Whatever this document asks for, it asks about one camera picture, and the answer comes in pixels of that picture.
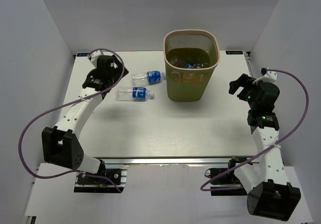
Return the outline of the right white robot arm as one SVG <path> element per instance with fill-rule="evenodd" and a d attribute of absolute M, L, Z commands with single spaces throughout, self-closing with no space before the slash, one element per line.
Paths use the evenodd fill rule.
<path fill-rule="evenodd" d="M 280 90 L 275 81 L 276 72 L 268 71 L 258 79 L 242 74 L 230 82 L 229 93 L 242 88 L 237 96 L 250 107 L 247 122 L 259 155 L 259 172 L 242 160 L 228 168 L 226 176 L 230 182 L 242 184 L 251 215 L 288 221 L 300 201 L 301 192 L 291 185 L 277 144 L 279 123 L 273 110 Z"/>

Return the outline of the blue label water bottle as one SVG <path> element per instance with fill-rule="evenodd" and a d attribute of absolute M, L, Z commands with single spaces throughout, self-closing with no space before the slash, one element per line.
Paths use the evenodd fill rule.
<path fill-rule="evenodd" d="M 164 80 L 166 80 L 166 75 L 160 71 L 148 71 L 131 75 L 131 83 L 137 87 L 158 84 Z"/>
<path fill-rule="evenodd" d="M 145 101 L 154 99 L 154 92 L 145 87 L 118 87 L 115 93 L 118 101 Z"/>

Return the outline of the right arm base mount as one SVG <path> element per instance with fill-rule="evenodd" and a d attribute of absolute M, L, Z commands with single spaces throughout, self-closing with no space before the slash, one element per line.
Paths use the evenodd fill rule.
<path fill-rule="evenodd" d="M 240 164 L 246 161 L 246 158 L 241 157 L 232 157 L 229 160 L 228 165 L 226 168 L 209 168 L 205 171 L 204 176 L 206 178 L 213 178 L 226 170 L 236 166 L 236 164 Z M 240 180 L 234 175 L 234 172 L 230 172 L 227 175 L 220 177 L 211 182 L 210 188 L 220 189 L 220 188 L 229 188 L 233 187 L 232 190 L 218 190 L 218 191 L 211 191 L 212 196 L 247 196 L 247 192 L 244 188 L 240 188 L 242 186 Z"/>

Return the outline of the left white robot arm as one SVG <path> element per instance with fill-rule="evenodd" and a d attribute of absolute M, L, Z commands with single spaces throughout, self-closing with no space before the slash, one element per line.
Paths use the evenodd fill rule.
<path fill-rule="evenodd" d="M 114 54 L 99 55 L 94 64 L 82 84 L 78 102 L 52 128 L 42 131 L 42 145 L 45 162 L 88 173 L 94 183 L 101 183 L 106 177 L 104 162 L 86 155 L 79 137 L 93 111 L 128 70 Z"/>

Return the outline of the red label water bottle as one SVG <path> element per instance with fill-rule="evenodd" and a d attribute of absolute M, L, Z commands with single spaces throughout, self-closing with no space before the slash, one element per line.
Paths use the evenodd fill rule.
<path fill-rule="evenodd" d="M 185 83 L 200 83 L 205 81 L 206 76 L 198 73 L 172 73 L 172 79 L 174 82 L 185 82 Z"/>

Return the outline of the dark label crushed bottle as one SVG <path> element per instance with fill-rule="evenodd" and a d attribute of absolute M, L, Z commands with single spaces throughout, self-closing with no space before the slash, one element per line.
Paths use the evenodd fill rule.
<path fill-rule="evenodd" d="M 171 56 L 169 58 L 169 63 L 172 66 L 175 66 L 175 67 L 178 67 L 178 68 L 183 68 L 186 62 L 184 60 L 182 60 L 181 58 L 177 57 L 177 56 Z"/>

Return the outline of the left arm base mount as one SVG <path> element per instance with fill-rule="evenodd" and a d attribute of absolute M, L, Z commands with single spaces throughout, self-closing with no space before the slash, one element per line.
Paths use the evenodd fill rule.
<path fill-rule="evenodd" d="M 128 165 L 105 164 L 104 174 L 97 177 L 80 172 L 76 176 L 75 193 L 122 193 L 126 184 Z"/>

